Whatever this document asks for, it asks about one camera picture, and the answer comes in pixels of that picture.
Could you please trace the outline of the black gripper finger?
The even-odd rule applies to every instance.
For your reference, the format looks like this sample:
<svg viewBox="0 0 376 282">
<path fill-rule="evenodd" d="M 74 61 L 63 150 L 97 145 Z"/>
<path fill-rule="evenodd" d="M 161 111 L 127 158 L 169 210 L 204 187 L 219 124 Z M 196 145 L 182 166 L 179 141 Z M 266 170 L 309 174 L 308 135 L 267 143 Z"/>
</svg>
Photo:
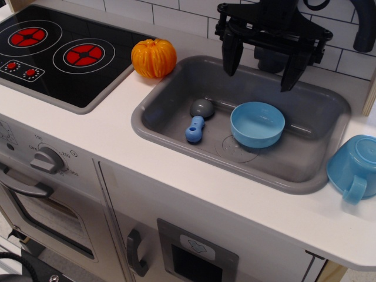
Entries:
<svg viewBox="0 0 376 282">
<path fill-rule="evenodd" d="M 240 35 L 227 26 L 222 41 L 223 68 L 229 76 L 233 76 L 243 54 L 243 40 Z"/>
<path fill-rule="evenodd" d="M 309 50 L 299 50 L 289 56 L 281 80 L 282 92 L 292 90 L 308 66 L 310 58 L 311 52 Z"/>
</svg>

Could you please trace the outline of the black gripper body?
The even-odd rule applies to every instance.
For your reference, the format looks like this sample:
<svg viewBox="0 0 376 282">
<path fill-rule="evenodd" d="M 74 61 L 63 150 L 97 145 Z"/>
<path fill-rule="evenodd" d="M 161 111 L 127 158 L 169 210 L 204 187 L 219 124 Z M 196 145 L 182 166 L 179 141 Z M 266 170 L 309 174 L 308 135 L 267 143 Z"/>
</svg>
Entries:
<svg viewBox="0 0 376 282">
<path fill-rule="evenodd" d="M 332 40 L 333 33 L 303 16 L 297 4 L 297 1 L 219 4 L 216 35 L 222 41 L 224 30 L 229 26 L 242 37 L 243 44 L 288 56 L 299 50 L 309 50 L 309 64 L 320 62 L 324 47 Z"/>
</svg>

